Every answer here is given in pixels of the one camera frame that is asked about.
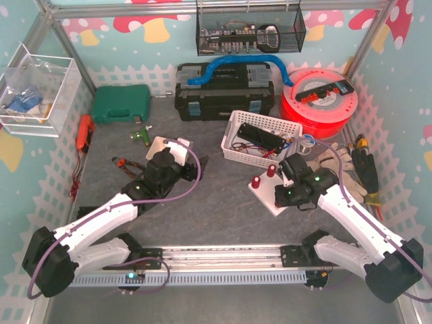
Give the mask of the large red spring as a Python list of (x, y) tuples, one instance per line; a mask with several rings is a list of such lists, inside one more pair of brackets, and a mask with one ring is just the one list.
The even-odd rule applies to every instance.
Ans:
[(272, 178), (275, 175), (276, 166), (274, 164), (270, 164), (267, 169), (267, 177)]

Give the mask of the white peg board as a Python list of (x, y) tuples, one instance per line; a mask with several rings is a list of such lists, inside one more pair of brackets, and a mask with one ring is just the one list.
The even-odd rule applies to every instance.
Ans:
[[(258, 188), (253, 188), (252, 183), (257, 178), (260, 179), (259, 186)], [(277, 217), (287, 209), (287, 207), (277, 206), (275, 201), (275, 187), (283, 184), (284, 181), (278, 175), (269, 178), (267, 173), (264, 172), (259, 176), (254, 176), (252, 181), (248, 184), (248, 188), (262, 202), (262, 204), (266, 206), (270, 213), (274, 217)]]

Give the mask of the orange black pliers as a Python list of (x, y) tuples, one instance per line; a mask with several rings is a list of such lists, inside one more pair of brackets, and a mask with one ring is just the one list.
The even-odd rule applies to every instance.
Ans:
[(146, 170), (144, 165), (125, 158), (113, 157), (111, 161), (130, 178), (136, 178)]

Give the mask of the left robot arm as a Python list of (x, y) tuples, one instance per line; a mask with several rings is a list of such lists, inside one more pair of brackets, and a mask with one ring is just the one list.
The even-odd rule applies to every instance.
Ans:
[(148, 269), (167, 263), (160, 248), (143, 248), (130, 234), (108, 242), (97, 241), (115, 228), (143, 215), (155, 205), (171, 200), (169, 193), (179, 180), (197, 186), (209, 161), (197, 157), (188, 145), (165, 139), (165, 148), (153, 154), (138, 174), (111, 200), (87, 215), (54, 230), (36, 230), (22, 261), (30, 276), (28, 298), (54, 297), (82, 274), (99, 269), (128, 269), (128, 279), (144, 279)]

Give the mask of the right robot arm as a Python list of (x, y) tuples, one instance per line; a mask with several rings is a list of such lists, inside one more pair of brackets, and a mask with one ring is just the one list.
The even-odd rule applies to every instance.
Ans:
[(312, 204), (330, 214), (360, 244), (355, 247), (318, 229), (302, 240), (297, 254), (301, 261), (336, 264), (364, 279), (370, 291), (386, 303), (424, 277), (423, 246), (379, 223), (340, 185), (334, 171), (313, 171), (298, 153), (279, 162), (279, 169), (283, 179), (292, 184), (275, 186), (276, 207)]

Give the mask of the white spring tray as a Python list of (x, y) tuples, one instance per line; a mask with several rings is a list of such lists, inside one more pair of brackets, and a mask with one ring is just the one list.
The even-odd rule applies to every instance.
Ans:
[(188, 151), (175, 142), (169, 141), (168, 143), (164, 143), (164, 140), (164, 137), (155, 137), (148, 153), (146, 154), (146, 159), (150, 161), (157, 152), (169, 148), (169, 152), (174, 156), (175, 162), (183, 165)]

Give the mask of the black battery holder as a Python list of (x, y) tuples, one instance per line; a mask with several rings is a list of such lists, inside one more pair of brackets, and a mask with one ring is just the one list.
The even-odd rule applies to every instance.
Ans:
[(286, 140), (284, 138), (262, 130), (256, 126), (252, 126), (248, 123), (243, 123), (240, 125), (237, 136), (242, 140), (246, 140), (261, 147), (262, 149), (273, 151), (277, 154), (280, 154), (286, 145)]

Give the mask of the white perforated basket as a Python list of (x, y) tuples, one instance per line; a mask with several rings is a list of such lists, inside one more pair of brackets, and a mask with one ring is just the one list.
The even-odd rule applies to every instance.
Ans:
[(223, 157), (266, 168), (297, 151), (303, 127), (296, 122), (241, 110), (232, 112), (221, 149)]

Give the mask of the black work glove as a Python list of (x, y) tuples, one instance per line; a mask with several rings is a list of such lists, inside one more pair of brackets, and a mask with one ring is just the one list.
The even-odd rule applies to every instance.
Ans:
[(368, 194), (377, 194), (379, 180), (373, 154), (366, 152), (365, 149), (356, 148), (352, 151), (352, 162), (363, 188)]

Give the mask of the red filament spool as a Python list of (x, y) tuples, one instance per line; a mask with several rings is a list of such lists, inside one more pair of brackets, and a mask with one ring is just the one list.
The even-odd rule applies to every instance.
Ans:
[(294, 85), (283, 88), (279, 106), (281, 118), (299, 123), (305, 134), (318, 139), (331, 138), (340, 133), (358, 106), (358, 95), (355, 90), (345, 96), (331, 93), (324, 99), (309, 103), (298, 102), (295, 96), (324, 84), (349, 80), (337, 72), (320, 67), (297, 70), (290, 78)]

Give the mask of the yellow black screwdriver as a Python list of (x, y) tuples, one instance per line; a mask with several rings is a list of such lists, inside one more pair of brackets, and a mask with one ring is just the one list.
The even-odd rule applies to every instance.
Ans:
[(369, 150), (369, 142), (363, 134), (357, 136), (355, 147), (359, 150), (365, 150), (366, 152)]

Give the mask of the green tool case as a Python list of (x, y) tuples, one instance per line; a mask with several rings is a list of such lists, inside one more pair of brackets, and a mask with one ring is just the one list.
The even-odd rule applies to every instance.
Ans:
[(146, 84), (101, 86), (95, 92), (91, 118), (96, 124), (145, 122), (149, 118), (151, 92)]

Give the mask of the black toolbox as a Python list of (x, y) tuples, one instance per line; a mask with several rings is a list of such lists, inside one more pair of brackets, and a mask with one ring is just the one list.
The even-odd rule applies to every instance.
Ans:
[(269, 115), (275, 91), (268, 63), (221, 65), (206, 84), (189, 85), (188, 80), (200, 77), (207, 66), (178, 66), (174, 106), (183, 122), (228, 120), (235, 110)]

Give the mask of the black terminal strip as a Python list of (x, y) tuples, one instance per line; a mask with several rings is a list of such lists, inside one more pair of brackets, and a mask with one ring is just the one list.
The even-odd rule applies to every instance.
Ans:
[(328, 97), (331, 93), (345, 96), (354, 92), (349, 81), (343, 79), (298, 93), (295, 99), (301, 103), (309, 103)]

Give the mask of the orange multimeter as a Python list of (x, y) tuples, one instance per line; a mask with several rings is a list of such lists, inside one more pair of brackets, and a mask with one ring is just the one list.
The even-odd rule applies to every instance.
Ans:
[(95, 123), (91, 116), (89, 114), (82, 115), (76, 137), (76, 148), (80, 153), (86, 154), (88, 152), (94, 130)]

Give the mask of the black aluminium extrusion piece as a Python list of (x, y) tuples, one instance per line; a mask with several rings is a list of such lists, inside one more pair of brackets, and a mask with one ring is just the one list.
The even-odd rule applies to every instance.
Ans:
[(98, 207), (92, 207), (92, 206), (90, 206), (90, 207), (79, 207), (77, 215), (76, 215), (76, 219), (79, 220), (79, 219), (87, 216), (89, 213), (92, 213), (96, 209), (98, 209)]

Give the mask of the clear acrylic box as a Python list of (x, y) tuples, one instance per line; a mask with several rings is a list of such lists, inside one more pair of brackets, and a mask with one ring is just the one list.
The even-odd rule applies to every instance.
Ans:
[(1, 126), (11, 135), (57, 138), (82, 81), (76, 61), (31, 54), (23, 44), (18, 54), (1, 79)]

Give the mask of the blue white work glove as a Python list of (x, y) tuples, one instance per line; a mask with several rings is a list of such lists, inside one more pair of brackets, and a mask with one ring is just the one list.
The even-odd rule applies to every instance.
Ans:
[(16, 113), (28, 113), (31, 109), (38, 106), (43, 100), (42, 94), (33, 88), (27, 88), (20, 94), (17, 94), (6, 109)]

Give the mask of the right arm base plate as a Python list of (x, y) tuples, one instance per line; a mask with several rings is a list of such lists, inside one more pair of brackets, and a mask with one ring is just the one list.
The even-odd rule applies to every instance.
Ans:
[(311, 250), (305, 246), (287, 245), (280, 248), (282, 267), (309, 267), (313, 265)]

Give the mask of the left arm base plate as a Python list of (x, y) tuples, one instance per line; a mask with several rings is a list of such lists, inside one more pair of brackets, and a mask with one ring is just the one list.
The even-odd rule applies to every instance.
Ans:
[(137, 271), (160, 270), (162, 265), (159, 259), (163, 258), (162, 248), (143, 248), (137, 256), (138, 259), (146, 258), (136, 263), (133, 268)]

